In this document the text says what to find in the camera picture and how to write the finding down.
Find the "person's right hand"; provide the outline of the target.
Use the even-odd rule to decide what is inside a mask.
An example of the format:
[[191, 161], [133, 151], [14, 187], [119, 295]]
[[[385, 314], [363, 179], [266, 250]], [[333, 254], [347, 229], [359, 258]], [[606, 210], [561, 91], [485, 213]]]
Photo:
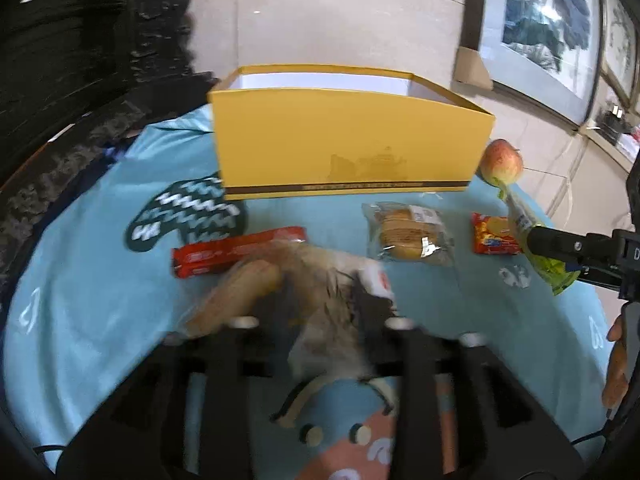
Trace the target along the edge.
[[615, 408], [623, 400], [628, 390], [628, 379], [626, 377], [627, 352], [624, 323], [621, 315], [614, 321], [606, 335], [606, 339], [611, 341], [614, 346], [608, 360], [602, 403], [606, 408]]

